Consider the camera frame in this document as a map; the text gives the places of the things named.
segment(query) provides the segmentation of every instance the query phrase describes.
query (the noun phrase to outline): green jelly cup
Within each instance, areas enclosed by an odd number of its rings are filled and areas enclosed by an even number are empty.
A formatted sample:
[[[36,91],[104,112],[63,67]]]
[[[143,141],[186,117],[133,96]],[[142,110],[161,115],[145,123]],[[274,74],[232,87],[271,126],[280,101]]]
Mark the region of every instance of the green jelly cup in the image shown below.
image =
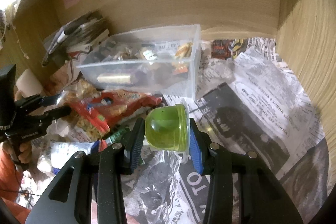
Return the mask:
[[[188,153],[190,120],[185,101],[153,109],[146,118],[145,133],[148,143],[157,149]]]

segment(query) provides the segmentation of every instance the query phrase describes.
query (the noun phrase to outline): blue gripper pad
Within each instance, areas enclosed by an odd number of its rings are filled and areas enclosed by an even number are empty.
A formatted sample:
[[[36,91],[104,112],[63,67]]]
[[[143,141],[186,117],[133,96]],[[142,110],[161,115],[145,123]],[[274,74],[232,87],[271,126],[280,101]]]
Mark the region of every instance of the blue gripper pad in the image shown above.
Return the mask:
[[[194,131],[192,128],[190,129],[189,154],[191,156],[191,159],[194,164],[194,168],[196,169],[197,173],[202,174],[203,169],[204,169],[203,164],[202,164],[202,154],[201,154],[201,150],[198,146],[198,143],[196,141],[196,137],[194,135]]]

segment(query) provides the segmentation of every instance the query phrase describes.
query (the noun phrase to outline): snack bag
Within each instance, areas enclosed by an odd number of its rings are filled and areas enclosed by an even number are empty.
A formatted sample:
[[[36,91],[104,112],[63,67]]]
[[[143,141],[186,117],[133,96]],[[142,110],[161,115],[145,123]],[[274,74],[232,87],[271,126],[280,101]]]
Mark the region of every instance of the snack bag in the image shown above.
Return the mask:
[[[69,105],[99,131],[107,133],[118,121],[132,115],[142,106],[157,106],[161,101],[161,97],[145,93],[114,90],[102,92],[101,96],[97,98],[71,100]]]

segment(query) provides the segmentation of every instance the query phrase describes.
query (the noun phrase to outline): plastic bin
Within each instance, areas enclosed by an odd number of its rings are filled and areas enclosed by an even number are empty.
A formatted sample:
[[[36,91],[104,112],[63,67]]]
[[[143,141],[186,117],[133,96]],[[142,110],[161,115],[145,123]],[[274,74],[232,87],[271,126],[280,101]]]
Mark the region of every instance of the plastic bin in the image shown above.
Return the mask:
[[[175,59],[179,46],[192,42],[189,58]],[[117,46],[127,44],[139,50],[152,48],[156,60],[113,60],[102,62],[117,53]],[[200,25],[166,26],[141,29],[112,35],[95,48],[78,66],[84,77],[95,87],[115,90],[160,93],[194,98],[201,57]],[[182,66],[178,73],[176,66]]]

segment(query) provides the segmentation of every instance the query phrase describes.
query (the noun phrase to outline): silver rivet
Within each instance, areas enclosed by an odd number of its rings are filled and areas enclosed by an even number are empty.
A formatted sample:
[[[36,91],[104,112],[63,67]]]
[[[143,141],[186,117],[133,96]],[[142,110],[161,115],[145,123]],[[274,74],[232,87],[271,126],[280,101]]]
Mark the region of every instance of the silver rivet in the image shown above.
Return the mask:
[[[248,155],[251,159],[255,159],[255,158],[258,156],[258,154],[257,154],[256,152],[254,152],[254,151],[248,151],[248,152],[247,152],[247,155]]]
[[[84,156],[84,152],[83,151],[77,151],[76,153],[75,153],[75,158],[77,158],[77,159],[79,159],[79,158],[81,158],[82,156]]]
[[[112,144],[112,148],[115,149],[115,150],[119,150],[122,147],[123,147],[123,145],[121,143]]]
[[[218,143],[210,143],[209,147],[212,150],[217,150],[219,148],[219,144]]]

